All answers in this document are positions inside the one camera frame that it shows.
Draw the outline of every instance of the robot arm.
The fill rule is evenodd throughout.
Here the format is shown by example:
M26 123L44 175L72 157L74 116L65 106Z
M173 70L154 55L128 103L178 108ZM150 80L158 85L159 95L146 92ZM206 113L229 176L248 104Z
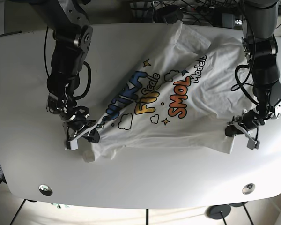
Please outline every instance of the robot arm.
M90 67L84 62L89 51L93 29L89 26L86 13L76 0L13 0L29 3L54 30L56 41L51 60L52 72L47 79L49 97L47 109L58 114L64 122L67 135L66 148L78 148L77 139L99 142L96 121L88 120L89 109L77 107L77 100L83 98L90 86ZM79 72L86 65L89 70L87 89L81 96L74 96L80 84Z
M268 119L281 117L281 84L277 67L278 46L274 37L277 24L277 0L245 0L243 45L253 77L253 94L256 96L256 108L243 115L234 117L227 126L226 136L245 134L249 138L247 147L258 149L258 135L251 136L253 129L265 124Z
M79 72L82 65L85 64L89 68L84 60L89 50L92 28L89 27L85 12L76 0L12 1L31 4L54 30L56 46L51 61L52 73L47 80L50 92L48 109L51 113L60 115L64 121L67 133L66 147L77 149L77 139L80 137L97 143L100 137L96 130L96 121L87 119L87 107L77 107L76 101L85 95L74 96L74 90L80 83ZM256 108L234 117L225 134L245 134L249 138L247 147L254 149L259 147L259 140L258 135L255 138L251 136L251 131L258 130L268 119L281 117L280 73L276 63L278 46L273 35L277 23L278 0L244 0L243 9L246 17L243 23L243 44L249 65L237 67L237 89L241 89L251 98L237 76L239 69L249 68L254 82L253 93L258 102L251 98ZM74 134L70 135L69 129L73 130Z

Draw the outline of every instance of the white t-shirt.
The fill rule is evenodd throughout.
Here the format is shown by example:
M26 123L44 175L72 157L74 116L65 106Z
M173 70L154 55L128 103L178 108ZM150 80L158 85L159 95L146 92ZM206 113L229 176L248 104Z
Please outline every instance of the white t-shirt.
M241 90L230 91L236 66L245 63L239 40L210 43L180 22L172 25L106 106L100 142L92 143L95 159L113 158L123 147L204 146L230 153L227 122L251 108ZM239 71L240 80L247 73Z

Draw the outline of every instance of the round hole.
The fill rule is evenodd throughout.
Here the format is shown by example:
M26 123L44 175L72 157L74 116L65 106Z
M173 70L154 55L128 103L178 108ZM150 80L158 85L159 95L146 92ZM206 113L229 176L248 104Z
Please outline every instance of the round hole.
M38 189L45 196L51 196L53 194L52 189L46 184L41 184Z
M247 184L243 188L243 194L248 195L251 194L255 190L255 184Z

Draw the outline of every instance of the star graphic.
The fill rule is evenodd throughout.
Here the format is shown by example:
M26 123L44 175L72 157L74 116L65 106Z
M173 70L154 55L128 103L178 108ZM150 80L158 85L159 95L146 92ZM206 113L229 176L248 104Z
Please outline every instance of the star graphic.
M162 123L164 123L164 125L167 125L167 123L169 123L170 121L168 121L168 118L165 118L165 120L162 120Z
M182 76L184 76L184 74L187 74L188 71L186 71L186 69L185 69L185 70L181 71L181 73L182 73Z
M147 59L146 61L144 61L144 68L145 68L146 66L151 66L151 64L149 63L149 59Z

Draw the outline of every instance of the round base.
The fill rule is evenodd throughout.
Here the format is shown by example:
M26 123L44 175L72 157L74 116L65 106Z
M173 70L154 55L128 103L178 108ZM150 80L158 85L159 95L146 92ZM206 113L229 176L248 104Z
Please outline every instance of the round base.
M225 218L230 212L231 206L229 205L215 205L209 207L207 210L207 216L212 219L223 219L223 217Z
M247 202L232 203L232 204L229 204L229 205L231 205L232 207L241 207L243 204L246 205Z

